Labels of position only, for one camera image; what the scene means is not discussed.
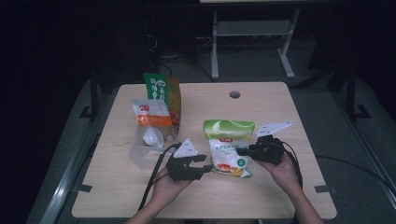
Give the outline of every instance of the black cable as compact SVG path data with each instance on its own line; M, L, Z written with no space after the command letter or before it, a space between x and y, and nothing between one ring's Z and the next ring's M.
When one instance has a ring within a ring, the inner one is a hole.
M294 169L297 174L298 184L300 185L300 187L302 189L303 188L303 175L301 174L300 163L298 162L297 155L296 155L294 149L288 143L286 143L286 142L281 142L281 143L288 146L292 151L292 154L291 154L291 152L287 151L285 148L283 149L286 152L286 154L289 156L289 158L291 159L291 162L293 162ZM300 221L297 218L297 213L294 213L293 221L290 224L299 224L299 223L300 223Z
M162 67L165 67L165 68L167 68L168 70L169 70L169 77L171 77L173 74L172 74L172 69L170 68L170 67L168 67L168 66L166 66L165 64L163 64L163 63L159 63L158 64L159 66L162 66Z
M149 195L149 191L154 184L155 176L157 175L158 170L160 169L161 163L163 162L163 158L165 157L166 152L168 152L173 147L179 148L180 146L181 146L181 143L177 143L177 144L171 145L170 147L167 147L163 151L163 153L160 155L160 157L158 158L157 163L155 164L154 170L152 171L151 177L149 178L145 193L143 194L142 202L140 203L139 209L137 211L140 211L140 209L142 209L145 206L146 199Z
M193 64L193 65L195 65L195 66L201 68L201 70L210 78L211 81L213 81L213 82L215 81L215 80L212 78L212 76L210 76L210 75L206 72L206 70L205 70L201 65L199 65L198 63L193 63L193 62L189 62L189 61L183 61L183 62L168 62L168 63L191 63L191 64Z
M370 170L368 170L368 169L366 169L366 168L364 168L364 167L361 167L361 166L359 166L359 165L356 165L356 164L354 164L354 163L352 163L352 162L350 162L350 161L344 161L344 160L341 160L341 159L338 159L338 158L334 158L334 157L328 157L328 156L317 155L316 158L328 159L328 160L333 160L333 161L340 161L340 162L343 162L343 163L345 163L345 164L348 164L348 165L350 165L350 166L352 166L352 167L358 168L358 169L362 170L363 172L367 173L368 175L371 175L371 176L373 176L374 178L376 178L376 179L378 179L379 181L381 181L383 184L385 184L385 185L387 186L387 188L390 190L390 192L391 192L394 196L396 196L396 190L395 190L386 180L384 180L380 175L377 175L376 173L374 173L374 172L372 172L372 171L370 171Z
M162 175L162 176L158 177L156 180L154 180L153 184L157 183L158 181L160 181L162 178L166 177L167 175L169 175L169 174Z

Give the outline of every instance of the plastic packaging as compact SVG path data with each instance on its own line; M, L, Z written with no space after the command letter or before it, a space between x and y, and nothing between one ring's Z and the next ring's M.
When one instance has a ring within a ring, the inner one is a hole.
M235 149L248 147L254 127L252 121L209 119L204 122L204 133L212 152L214 172L251 177L247 169L249 158L239 156Z

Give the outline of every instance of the wooden table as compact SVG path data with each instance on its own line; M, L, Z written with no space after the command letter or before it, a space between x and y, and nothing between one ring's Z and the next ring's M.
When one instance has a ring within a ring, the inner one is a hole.
M185 83L180 84L182 115L179 138L190 138L195 148L210 155L203 133L206 119L251 120L256 129L262 122L291 121L274 137L289 143L301 164L304 192L322 218L336 210L328 192L316 193L325 182L309 144L289 90L281 82ZM239 91L238 99L230 97ZM141 202L151 171L141 170L129 157L137 125L132 99L147 99L145 85L124 85L110 111L83 185L73 207L75 217L130 217ZM209 159L198 163L210 163ZM171 218L289 218L294 208L271 176L254 161L251 178L208 173L194 181L158 217Z

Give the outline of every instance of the white egg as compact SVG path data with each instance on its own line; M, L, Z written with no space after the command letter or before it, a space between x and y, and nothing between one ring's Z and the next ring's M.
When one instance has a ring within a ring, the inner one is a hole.
M150 147L162 147L163 133L158 128L148 127L143 133L143 140Z

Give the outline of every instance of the metal stand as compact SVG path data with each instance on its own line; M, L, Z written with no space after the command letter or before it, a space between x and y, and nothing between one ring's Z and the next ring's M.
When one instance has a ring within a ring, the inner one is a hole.
M283 35L286 37L285 44L278 49L279 59L285 69L286 76L294 78L289 60L286 56L293 36L294 28L300 14L297 8L293 12L291 20L283 21L218 21L218 12L213 14L213 47L212 47L212 78L219 79L218 62L218 36L238 36L238 35Z

